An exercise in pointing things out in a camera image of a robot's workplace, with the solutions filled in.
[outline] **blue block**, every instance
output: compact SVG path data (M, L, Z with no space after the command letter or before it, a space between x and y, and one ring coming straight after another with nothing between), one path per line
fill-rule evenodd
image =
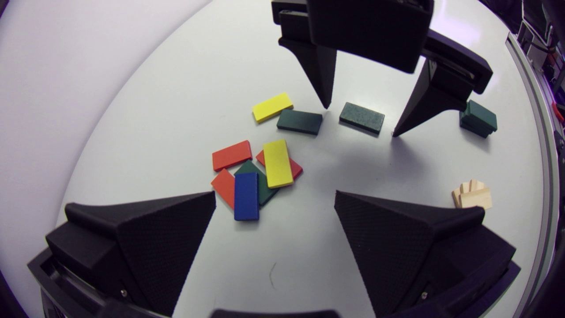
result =
M259 175L256 172L236 174L236 221L259 219Z

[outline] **stacked wooden blocks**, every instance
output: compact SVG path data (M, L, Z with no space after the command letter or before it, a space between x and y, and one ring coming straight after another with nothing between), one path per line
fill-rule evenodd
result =
M482 207L485 210L493 207L490 189L483 182L475 179L461 183L451 192L456 208Z
M467 102L467 109L459 112L459 126L483 138L498 129L496 115L471 100Z

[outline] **white backdrop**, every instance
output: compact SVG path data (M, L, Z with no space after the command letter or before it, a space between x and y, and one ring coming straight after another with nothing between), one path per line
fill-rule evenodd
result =
M210 0L12 0L0 19L0 269L30 317L46 247L98 120L137 67Z

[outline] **metal frame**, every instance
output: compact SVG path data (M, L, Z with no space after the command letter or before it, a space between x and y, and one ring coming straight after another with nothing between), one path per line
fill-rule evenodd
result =
M543 85L545 82L542 75L534 70L515 36L510 33L506 39L506 47L518 67L532 105L540 138L542 169L544 172L544 204L542 207L540 237L528 283L514 313L514 318L518 318L526 306L530 304L543 283L553 257L559 216L559 168L553 132L557 130L563 135L563 130L553 113L549 110L549 105L553 101L551 91L549 91L547 85Z

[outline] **yellow block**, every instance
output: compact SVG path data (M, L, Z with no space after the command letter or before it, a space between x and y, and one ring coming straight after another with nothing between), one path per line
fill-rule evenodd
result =
M267 187L279 188L294 183L284 139L264 144L263 154L265 155Z
M253 106L253 116L258 123L262 123L269 118L277 116L283 111L283 109L292 109L294 106L288 95L282 93L277 95L270 100L266 100Z

